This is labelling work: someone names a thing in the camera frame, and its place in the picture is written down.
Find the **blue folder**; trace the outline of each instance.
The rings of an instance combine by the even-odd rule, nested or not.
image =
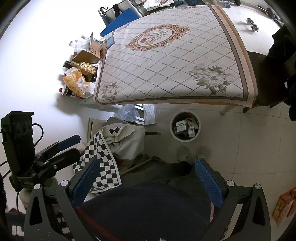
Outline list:
[[[120,28],[121,26],[130,23],[131,21],[134,21],[138,19],[139,16],[134,13],[134,11],[130,8],[123,11],[122,14],[120,14],[116,19],[114,19],[102,32],[101,36],[104,37],[108,33],[111,33],[113,30]]]

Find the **ornate medallion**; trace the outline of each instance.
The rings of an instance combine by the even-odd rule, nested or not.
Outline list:
[[[175,41],[190,29],[178,25],[163,24],[146,29],[126,45],[130,50],[146,51],[157,47],[163,47]]]

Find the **black cable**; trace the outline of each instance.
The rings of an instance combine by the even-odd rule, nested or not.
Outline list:
[[[20,216],[21,220],[22,220],[23,222],[25,222],[25,221],[23,220],[21,214],[20,214],[19,209],[18,209],[18,196],[19,196],[19,193],[20,193],[20,192],[18,191],[18,192],[17,192],[17,200],[16,200],[16,203],[17,203],[17,212],[19,213],[19,216]]]
[[[7,162],[8,162],[8,161],[5,161],[5,162],[1,163],[0,166],[3,166],[3,165],[4,165],[5,163],[7,163]]]
[[[9,170],[7,173],[5,173],[2,178],[4,179],[10,172],[11,172],[11,170]]]
[[[39,143],[39,141],[41,141],[41,139],[42,139],[42,137],[43,137],[43,135],[44,135],[44,131],[43,131],[42,126],[39,125],[38,123],[34,123],[34,124],[32,124],[32,126],[39,126],[39,127],[41,128],[41,131],[42,131],[42,135],[41,135],[41,137],[40,137],[39,140],[34,144],[34,147],[35,147],[35,146]]]

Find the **table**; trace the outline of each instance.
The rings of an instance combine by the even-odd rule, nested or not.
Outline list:
[[[237,31],[219,6],[158,12],[112,32],[93,100],[252,107],[256,80]]]

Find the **wall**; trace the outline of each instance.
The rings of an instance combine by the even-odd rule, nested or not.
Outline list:
[[[31,0],[1,38],[0,119],[10,111],[34,112],[33,122],[41,124],[44,129],[44,137],[36,151],[75,134],[85,141],[89,118],[107,119],[113,115],[77,105],[77,100],[61,96],[58,91],[65,71],[63,63],[70,59],[74,50],[69,42],[91,32],[95,38],[100,38],[105,25],[97,10],[117,2]],[[41,131],[37,126],[33,129],[36,142]],[[6,156],[0,145],[0,163],[4,161]],[[8,170],[8,164],[2,166],[2,175]],[[58,172],[57,179],[60,182],[72,175],[72,169],[67,168]],[[4,185],[9,208],[16,207],[16,193],[8,177]]]

